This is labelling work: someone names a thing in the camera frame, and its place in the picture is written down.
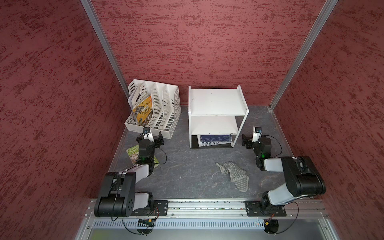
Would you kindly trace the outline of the white two-tier bookshelf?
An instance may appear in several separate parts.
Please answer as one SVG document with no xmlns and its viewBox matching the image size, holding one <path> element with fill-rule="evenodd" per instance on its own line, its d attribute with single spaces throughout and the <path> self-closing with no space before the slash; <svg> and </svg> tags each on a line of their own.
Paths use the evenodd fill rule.
<svg viewBox="0 0 384 240">
<path fill-rule="evenodd" d="M 234 148 L 248 114 L 241 86 L 235 89 L 193 89 L 189 86 L 189 147 Z M 199 147 L 198 135 L 231 135 L 232 144 Z"/>
</svg>

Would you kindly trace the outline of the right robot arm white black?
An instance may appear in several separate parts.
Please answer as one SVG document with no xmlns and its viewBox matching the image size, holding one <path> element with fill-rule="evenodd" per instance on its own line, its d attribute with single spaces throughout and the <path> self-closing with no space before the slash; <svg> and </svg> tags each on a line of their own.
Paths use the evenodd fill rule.
<svg viewBox="0 0 384 240">
<path fill-rule="evenodd" d="M 254 151 L 261 171 L 283 173 L 285 179 L 281 186 L 264 192 L 259 201 L 245 201 L 247 216 L 285 217 L 285 205 L 326 192 L 325 181 L 310 157 L 272 158 L 271 139 L 261 134 L 242 135 L 242 146 Z"/>
</svg>

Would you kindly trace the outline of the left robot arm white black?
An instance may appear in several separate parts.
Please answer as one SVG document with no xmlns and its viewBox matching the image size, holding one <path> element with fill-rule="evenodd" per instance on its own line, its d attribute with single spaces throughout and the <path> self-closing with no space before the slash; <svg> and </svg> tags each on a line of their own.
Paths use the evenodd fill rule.
<svg viewBox="0 0 384 240">
<path fill-rule="evenodd" d="M 131 215 L 155 217 L 165 216 L 165 205 L 155 201 L 151 192 L 137 192 L 136 184 L 149 177 L 157 164 L 155 150 L 164 145 L 162 133 L 157 137 L 152 135 L 149 127 L 143 129 L 137 137 L 138 159 L 129 169 L 122 172 L 106 173 L 97 201 L 94 214 L 97 218 L 127 218 Z"/>
</svg>

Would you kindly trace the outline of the grey patterned cloth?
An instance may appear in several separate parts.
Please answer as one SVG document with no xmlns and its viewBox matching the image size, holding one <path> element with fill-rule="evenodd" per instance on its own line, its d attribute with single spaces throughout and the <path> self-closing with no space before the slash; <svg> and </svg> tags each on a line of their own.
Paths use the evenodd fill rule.
<svg viewBox="0 0 384 240">
<path fill-rule="evenodd" d="M 230 175 L 230 181 L 240 192 L 247 192 L 249 188 L 249 176 L 247 172 L 241 169 L 233 162 L 226 162 L 222 165 L 216 163 L 223 175 Z"/>
</svg>

